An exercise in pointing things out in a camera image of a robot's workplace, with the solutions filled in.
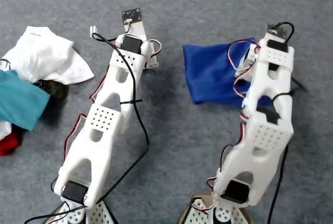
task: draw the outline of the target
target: white robotic arm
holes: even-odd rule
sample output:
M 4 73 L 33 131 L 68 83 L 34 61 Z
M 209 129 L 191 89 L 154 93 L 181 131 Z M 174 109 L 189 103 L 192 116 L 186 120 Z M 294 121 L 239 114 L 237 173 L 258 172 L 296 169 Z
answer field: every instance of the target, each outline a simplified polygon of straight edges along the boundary
M 192 204 L 194 209 L 207 214 L 209 223 L 248 224 L 239 209 L 256 205 L 261 199 L 293 135 L 289 92 L 294 49 L 285 43 L 285 33 L 281 27 L 268 25 L 265 37 L 250 45 L 235 68 L 236 80 L 243 78 L 251 82 L 246 95 L 235 89 L 244 97 L 240 112 L 241 138 L 232 145 L 228 155 L 222 154 L 216 177 L 208 179 L 208 182 L 214 181 L 213 205 L 206 208 L 199 200 L 196 201 L 201 203 L 200 207 L 196 202 Z M 262 96 L 273 101 L 271 108 L 258 106 Z M 252 180 L 242 180 L 244 174 L 251 174 Z
M 110 167 L 113 144 L 117 135 L 126 130 L 133 109 L 135 92 L 133 86 L 135 84 L 135 89 L 137 88 L 145 68 L 158 66 L 156 55 L 160 49 L 155 51 L 153 42 L 159 42 L 147 41 L 140 10 L 125 11 L 122 16 L 127 33 L 117 38 L 116 46 L 123 57 L 116 50 L 113 51 L 100 90 L 97 90 L 96 99 L 84 126 L 73 141 L 65 162 L 59 169 L 59 176 L 54 186 L 54 192 L 71 208 L 84 205 L 90 209 L 100 202 L 101 190 Z M 91 27 L 92 33 L 96 33 L 95 27 Z M 108 101 L 113 95 L 119 95 L 121 111 L 108 107 Z M 95 138 L 97 132 L 101 133 L 99 140 Z M 91 163 L 91 182 L 73 177 L 75 169 L 84 160 L 89 160 Z M 72 220 L 71 223 L 80 223 L 82 218 L 83 215 L 77 222 Z

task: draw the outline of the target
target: gray carpet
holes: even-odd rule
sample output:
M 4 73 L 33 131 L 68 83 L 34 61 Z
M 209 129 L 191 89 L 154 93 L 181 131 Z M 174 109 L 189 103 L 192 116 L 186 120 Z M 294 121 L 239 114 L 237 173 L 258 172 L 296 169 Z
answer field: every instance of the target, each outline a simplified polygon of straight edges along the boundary
M 176 223 L 205 179 L 219 166 L 220 152 L 239 135 L 238 109 L 193 105 L 184 79 L 183 44 L 220 44 L 261 38 L 267 22 L 291 21 L 296 32 L 294 76 L 310 90 L 294 98 L 294 137 L 273 223 L 333 222 L 333 3 L 332 0 L 0 0 L 0 55 L 27 25 L 49 26 L 75 42 L 95 79 L 70 87 L 59 117 L 45 115 L 22 145 L 0 157 L 0 223 L 19 224 L 50 213 L 60 203 L 49 184 L 62 164 L 63 141 L 88 95 L 103 77 L 110 48 L 89 38 L 89 25 L 110 37 L 123 32 L 120 12 L 141 7 L 146 33 L 163 44 L 160 67 L 143 74 L 138 98 L 152 141 L 149 154 L 107 198 L 120 223 Z M 144 148 L 132 115 L 120 136 L 106 185 L 113 183 Z M 277 178 L 249 211 L 265 223 Z

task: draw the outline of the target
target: crumpled fabric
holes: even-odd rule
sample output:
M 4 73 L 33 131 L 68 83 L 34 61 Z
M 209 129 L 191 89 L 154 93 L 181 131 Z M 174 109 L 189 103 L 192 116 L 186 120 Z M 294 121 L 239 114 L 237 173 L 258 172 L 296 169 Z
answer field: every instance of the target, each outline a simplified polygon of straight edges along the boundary
M 73 49 L 73 42 L 48 27 L 28 26 L 3 59 L 10 62 L 20 79 L 30 83 L 55 80 L 66 85 L 94 77 L 89 65 Z M 6 62 L 0 62 L 0 69 L 8 70 L 5 66 Z
M 0 141 L 11 133 L 11 123 L 0 120 Z
M 33 130 L 50 95 L 18 78 L 15 70 L 0 70 L 0 120 Z
M 9 155 L 13 149 L 19 146 L 17 132 L 13 131 L 0 141 L 0 156 Z
M 230 44 L 215 46 L 184 45 L 185 78 L 191 98 L 195 104 L 203 102 L 241 106 L 243 98 L 233 90 L 235 70 L 227 59 Z M 250 46 L 249 42 L 235 44 L 230 56 L 236 67 Z M 239 82 L 239 91 L 247 91 L 250 82 Z M 268 105 L 267 98 L 259 100 L 259 105 Z

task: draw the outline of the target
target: red cloth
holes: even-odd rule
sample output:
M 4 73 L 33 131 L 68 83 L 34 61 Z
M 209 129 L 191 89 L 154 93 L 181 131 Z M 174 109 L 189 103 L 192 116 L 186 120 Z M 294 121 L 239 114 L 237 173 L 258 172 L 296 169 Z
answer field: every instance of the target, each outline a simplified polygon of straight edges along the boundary
M 0 140 L 0 156 L 8 155 L 12 149 L 19 145 L 17 133 L 12 129 L 11 133 Z

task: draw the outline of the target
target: blue cloth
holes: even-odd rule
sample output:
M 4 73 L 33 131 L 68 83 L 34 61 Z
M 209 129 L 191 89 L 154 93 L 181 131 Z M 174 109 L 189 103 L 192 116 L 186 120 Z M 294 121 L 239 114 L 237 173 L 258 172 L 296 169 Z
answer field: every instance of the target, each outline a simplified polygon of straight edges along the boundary
M 222 103 L 240 106 L 243 98 L 233 90 L 235 70 L 227 59 L 227 49 L 230 44 L 215 46 L 184 45 L 185 77 L 195 104 L 202 102 Z M 246 53 L 250 42 L 235 44 L 230 56 L 238 67 L 242 56 Z M 250 82 L 239 82 L 238 91 L 248 90 Z M 259 100 L 259 105 L 270 103 L 267 98 Z
M 0 70 L 0 120 L 32 130 L 50 95 L 18 78 L 15 70 Z

